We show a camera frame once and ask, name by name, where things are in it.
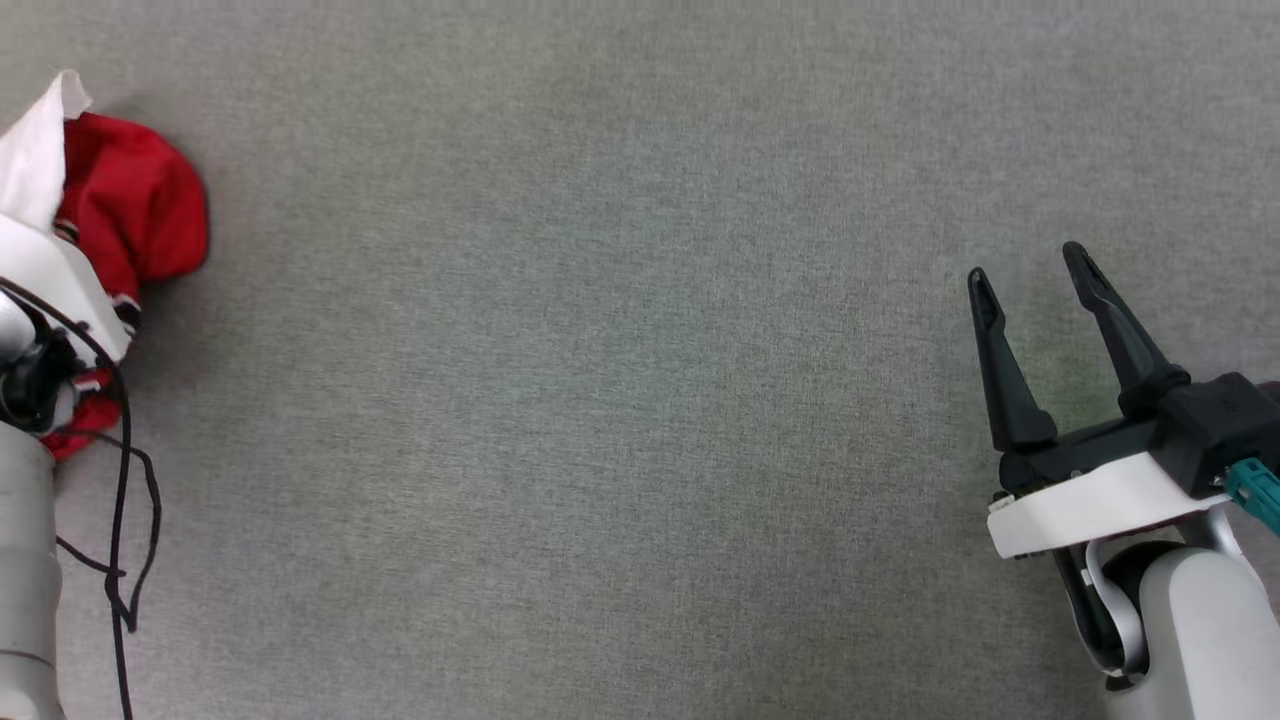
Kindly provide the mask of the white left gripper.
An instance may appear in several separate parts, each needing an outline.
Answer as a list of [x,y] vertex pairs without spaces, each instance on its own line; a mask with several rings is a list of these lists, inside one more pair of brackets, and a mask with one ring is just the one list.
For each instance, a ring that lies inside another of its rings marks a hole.
[[131,340],[77,247],[0,215],[0,423],[31,436],[69,424],[81,378]]

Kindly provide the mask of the grey fabric sofa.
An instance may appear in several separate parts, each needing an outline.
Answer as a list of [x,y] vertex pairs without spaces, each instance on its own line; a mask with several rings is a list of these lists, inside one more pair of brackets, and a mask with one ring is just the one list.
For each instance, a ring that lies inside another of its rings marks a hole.
[[125,383],[138,720],[1102,720],[966,297],[1061,430],[1083,243],[1280,379],[1280,0],[0,0],[197,167]]

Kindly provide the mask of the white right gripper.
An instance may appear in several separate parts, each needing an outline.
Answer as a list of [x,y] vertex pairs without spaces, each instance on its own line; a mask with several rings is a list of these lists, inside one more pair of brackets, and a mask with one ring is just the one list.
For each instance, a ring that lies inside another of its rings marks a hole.
[[[1103,337],[1121,414],[1155,415],[1158,401],[1189,384],[1190,374],[1166,357],[1082,243],[1066,242],[1062,259]],[[1009,345],[1006,315],[983,268],[970,270],[966,290],[992,442],[1005,452],[998,462],[1005,495],[989,505],[987,518],[1000,557],[1129,536],[1228,501],[1220,489],[1190,497],[1156,462],[1147,451],[1152,420],[1108,421],[1057,438]]]

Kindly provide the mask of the red and white garment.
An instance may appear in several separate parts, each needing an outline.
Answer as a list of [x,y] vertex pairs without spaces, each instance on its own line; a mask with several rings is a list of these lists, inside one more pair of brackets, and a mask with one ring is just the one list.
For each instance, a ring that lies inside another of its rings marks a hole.
[[[141,291],[197,270],[209,254],[209,211],[193,165],[163,136],[91,110],[73,70],[0,133],[0,214],[76,246],[132,340]],[[42,437],[52,459],[83,448],[125,416],[116,364],[79,379],[70,423]]]

